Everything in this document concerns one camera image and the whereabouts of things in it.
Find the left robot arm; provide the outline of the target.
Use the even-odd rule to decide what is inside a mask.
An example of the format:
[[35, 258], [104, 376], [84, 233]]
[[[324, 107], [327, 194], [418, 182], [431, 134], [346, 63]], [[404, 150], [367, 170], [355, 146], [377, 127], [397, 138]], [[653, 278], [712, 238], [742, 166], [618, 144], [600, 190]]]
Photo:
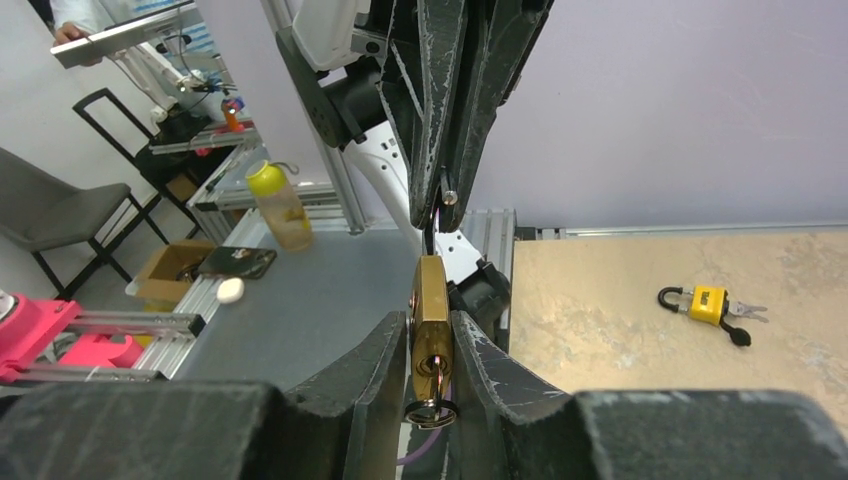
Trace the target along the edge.
[[276, 41], [323, 142], [376, 190], [414, 251], [444, 262], [449, 306], [484, 330], [507, 277], [464, 219], [487, 137], [548, 1], [307, 1]]

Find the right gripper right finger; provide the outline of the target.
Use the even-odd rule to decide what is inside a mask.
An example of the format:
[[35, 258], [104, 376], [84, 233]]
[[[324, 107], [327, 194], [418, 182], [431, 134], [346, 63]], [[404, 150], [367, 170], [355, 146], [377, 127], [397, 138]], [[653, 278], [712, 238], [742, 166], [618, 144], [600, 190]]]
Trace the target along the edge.
[[464, 479], [843, 479], [847, 443], [781, 390], [566, 393], [450, 316]]

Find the brass padlock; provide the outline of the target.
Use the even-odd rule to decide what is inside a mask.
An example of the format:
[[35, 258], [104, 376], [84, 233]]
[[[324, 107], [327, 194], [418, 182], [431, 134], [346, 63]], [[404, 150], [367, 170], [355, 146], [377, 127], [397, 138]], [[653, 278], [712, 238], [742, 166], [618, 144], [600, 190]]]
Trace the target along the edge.
[[443, 397], [454, 370], [454, 343], [442, 258], [423, 255], [411, 298], [411, 380], [416, 399]]

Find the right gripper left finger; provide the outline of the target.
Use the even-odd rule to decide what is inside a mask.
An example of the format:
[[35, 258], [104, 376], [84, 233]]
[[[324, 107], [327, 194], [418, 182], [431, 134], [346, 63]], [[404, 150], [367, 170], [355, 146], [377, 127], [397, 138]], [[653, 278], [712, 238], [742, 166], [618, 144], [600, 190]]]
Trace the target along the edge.
[[54, 383], [1, 419], [5, 479], [391, 479], [407, 320], [392, 312], [288, 391], [264, 382]]

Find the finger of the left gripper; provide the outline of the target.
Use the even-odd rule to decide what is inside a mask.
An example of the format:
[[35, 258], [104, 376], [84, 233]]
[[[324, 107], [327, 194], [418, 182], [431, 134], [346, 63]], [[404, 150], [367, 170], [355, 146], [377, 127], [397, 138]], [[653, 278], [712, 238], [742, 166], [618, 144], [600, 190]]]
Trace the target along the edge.
[[380, 96], [408, 167], [409, 217], [423, 229], [444, 205], [441, 178], [456, 187], [453, 120], [465, 1], [395, 1]]
[[463, 220], [497, 110], [515, 89], [553, 5], [552, 1], [466, 3], [459, 77], [441, 160], [459, 200], [441, 209], [442, 232], [457, 230]]

